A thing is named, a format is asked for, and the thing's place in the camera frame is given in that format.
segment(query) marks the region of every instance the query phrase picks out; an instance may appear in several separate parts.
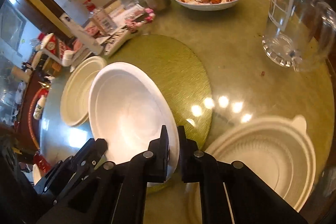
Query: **pink flower decoration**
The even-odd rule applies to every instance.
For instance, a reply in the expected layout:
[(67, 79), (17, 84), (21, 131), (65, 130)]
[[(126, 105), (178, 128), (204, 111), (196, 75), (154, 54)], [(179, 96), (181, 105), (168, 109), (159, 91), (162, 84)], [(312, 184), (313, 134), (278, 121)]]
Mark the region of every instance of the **pink flower decoration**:
[(129, 28), (134, 28), (135, 27), (135, 22), (134, 21), (128, 22), (126, 24), (126, 26), (129, 27)]
[(145, 8), (145, 12), (146, 12), (147, 14), (151, 14), (151, 13), (154, 12), (154, 10), (151, 9), (151, 8)]
[(141, 27), (142, 25), (143, 25), (143, 22), (137, 22), (137, 23), (135, 24), (135, 26), (136, 26), (137, 28)]
[(153, 21), (153, 18), (152, 18), (152, 17), (146, 17), (146, 18), (145, 18), (145, 21), (146, 21), (147, 23), (151, 23), (151, 22)]

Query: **round table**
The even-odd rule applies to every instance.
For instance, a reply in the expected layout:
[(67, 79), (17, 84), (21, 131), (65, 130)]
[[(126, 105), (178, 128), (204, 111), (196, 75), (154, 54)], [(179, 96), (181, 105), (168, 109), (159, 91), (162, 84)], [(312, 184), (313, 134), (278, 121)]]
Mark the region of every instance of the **round table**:
[[(201, 12), (172, 0), (171, 6), (152, 23), (151, 34), (181, 41), (205, 67), (214, 108), (203, 150), (229, 128), (249, 118), (279, 115), (292, 119), (301, 114), (306, 118), (307, 133), (316, 152), (316, 183), (333, 139), (334, 100), (330, 75), (326, 64), (312, 72), (297, 73), (278, 66), (266, 56), (261, 37), (268, 7), (269, 0), (240, 0), (227, 10)], [(62, 128), (57, 118), (53, 119), (52, 113), (59, 112), (56, 98), (60, 99), (67, 77), (62, 75), (52, 85), (41, 123), (41, 150), (46, 144), (53, 147), (54, 152), (48, 154), (54, 157), (52, 162), (62, 159), (58, 155), (75, 153), (80, 147), (79, 139), (85, 142), (91, 137), (88, 122), (79, 128)], [(56, 138), (67, 142), (56, 142)], [(69, 148), (70, 139), (73, 146)], [(147, 196), (144, 223), (190, 223), (184, 192), (185, 185), (175, 173), (169, 187)]]

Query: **plastic bottle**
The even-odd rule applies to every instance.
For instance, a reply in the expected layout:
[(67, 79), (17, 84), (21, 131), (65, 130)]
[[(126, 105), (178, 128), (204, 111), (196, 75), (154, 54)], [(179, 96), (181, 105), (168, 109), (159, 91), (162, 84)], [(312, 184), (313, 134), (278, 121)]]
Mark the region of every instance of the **plastic bottle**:
[(90, 20), (102, 33), (111, 33), (117, 29), (117, 24), (105, 12), (103, 7), (96, 7), (91, 0), (87, 0), (83, 4), (90, 12)]
[(35, 120), (39, 120), (42, 117), (43, 108), (46, 102), (46, 97), (42, 95), (42, 97), (37, 101), (33, 117)]

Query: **white bowl lid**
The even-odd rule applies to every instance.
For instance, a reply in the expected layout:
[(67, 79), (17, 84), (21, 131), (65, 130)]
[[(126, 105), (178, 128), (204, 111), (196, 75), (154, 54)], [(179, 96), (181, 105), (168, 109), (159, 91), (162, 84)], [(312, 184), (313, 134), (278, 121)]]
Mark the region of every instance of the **white bowl lid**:
[[(316, 163), (303, 116), (293, 120), (263, 117), (240, 124), (216, 139), (206, 152), (222, 162), (242, 161), (296, 211), (308, 199)], [(198, 187), (193, 187), (191, 199), (189, 210), (196, 212), (201, 223)]]
[(71, 74), (64, 87), (60, 103), (61, 118), (68, 126), (79, 126), (88, 119), (91, 84), (105, 66), (106, 61), (103, 58), (93, 56), (80, 63)]
[(177, 127), (160, 90), (142, 70), (123, 62), (102, 69), (91, 86), (89, 120), (94, 138), (108, 143), (107, 160), (116, 164), (146, 151), (149, 142), (160, 137), (162, 125), (166, 125), (167, 178), (171, 177), (179, 160)]

